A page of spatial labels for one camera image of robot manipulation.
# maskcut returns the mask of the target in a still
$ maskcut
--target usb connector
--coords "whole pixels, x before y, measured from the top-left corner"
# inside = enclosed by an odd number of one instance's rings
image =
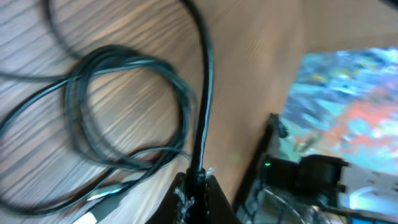
[[[96,224],[112,213],[120,204],[127,192],[109,195],[102,201],[92,206],[82,217],[73,224]]]

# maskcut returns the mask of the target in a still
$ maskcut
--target wooden surface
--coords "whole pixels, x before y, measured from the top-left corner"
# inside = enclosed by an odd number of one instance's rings
[[[215,49],[215,95],[205,168],[214,168],[232,200],[264,122],[280,111],[304,51],[299,0],[196,0]],[[88,52],[126,44],[171,62],[200,97],[203,80],[195,26],[177,0],[56,0],[67,40]],[[75,62],[55,44],[38,0],[0,1],[0,69],[53,75]],[[45,86],[0,81],[0,116]],[[123,151],[164,143],[176,128],[177,105],[167,83],[146,70],[113,73],[90,85],[90,103],[107,137]],[[60,91],[38,101],[12,125],[0,147],[1,197],[35,205],[73,193],[96,167],[74,153]],[[186,151],[191,150],[191,140]],[[139,185],[102,223],[144,223],[188,162],[179,158]],[[120,173],[114,180],[128,174]],[[23,219],[0,210],[1,223],[71,223],[83,208]]]
[[[309,52],[398,45],[398,10],[382,0],[302,0]]]

